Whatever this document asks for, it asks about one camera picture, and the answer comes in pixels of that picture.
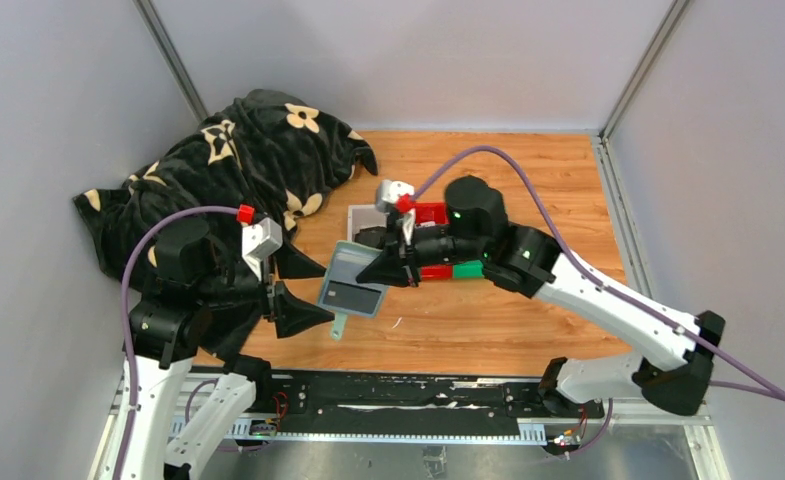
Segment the teal leather card holder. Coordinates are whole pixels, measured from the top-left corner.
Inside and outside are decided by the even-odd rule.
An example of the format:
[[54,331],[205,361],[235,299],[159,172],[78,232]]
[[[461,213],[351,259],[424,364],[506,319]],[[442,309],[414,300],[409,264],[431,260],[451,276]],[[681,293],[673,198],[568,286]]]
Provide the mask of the teal leather card holder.
[[381,253],[380,250],[349,241],[338,241],[321,284],[317,305],[334,314],[330,336],[340,341],[349,316],[375,318],[388,287],[359,283],[357,275]]

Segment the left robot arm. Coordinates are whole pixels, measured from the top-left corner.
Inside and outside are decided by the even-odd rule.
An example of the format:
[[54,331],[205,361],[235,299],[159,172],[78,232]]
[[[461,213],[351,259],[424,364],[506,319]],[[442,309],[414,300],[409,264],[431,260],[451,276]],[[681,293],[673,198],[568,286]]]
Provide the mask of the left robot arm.
[[[297,250],[271,218],[256,219],[250,207],[233,210],[242,223],[238,248],[213,235],[207,209],[172,214],[148,230],[134,247],[122,274],[124,283],[145,248],[158,260],[157,286],[145,290],[137,304],[124,302],[124,377],[121,405],[98,475],[102,479],[196,479],[214,453],[223,448],[232,428],[245,425],[239,450],[259,448],[276,439],[285,418],[306,409],[305,387],[278,380],[271,364],[239,355],[225,362],[211,382],[212,392],[199,407],[189,407],[179,431],[172,424],[183,387],[192,371],[214,310],[198,293],[200,283],[224,261],[226,286],[237,264],[253,278],[253,305],[274,323],[279,337],[329,322],[333,314],[296,298],[288,278],[318,278],[325,268]],[[245,420],[245,413],[254,418]]]

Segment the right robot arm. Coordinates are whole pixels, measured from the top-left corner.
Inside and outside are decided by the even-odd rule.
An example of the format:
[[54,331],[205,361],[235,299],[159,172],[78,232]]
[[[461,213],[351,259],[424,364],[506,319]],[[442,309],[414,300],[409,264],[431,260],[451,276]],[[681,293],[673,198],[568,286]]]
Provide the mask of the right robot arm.
[[633,397],[679,416],[698,412],[713,372],[713,348],[724,332],[721,316],[672,310],[596,271],[554,236],[512,222],[502,194],[478,177],[461,177],[445,188],[444,224],[416,224],[414,192],[400,181],[377,188],[385,238],[358,282],[415,287],[428,266],[479,261],[494,286],[569,310],[631,348],[594,360],[551,360],[537,389],[545,413],[574,416],[597,399]]

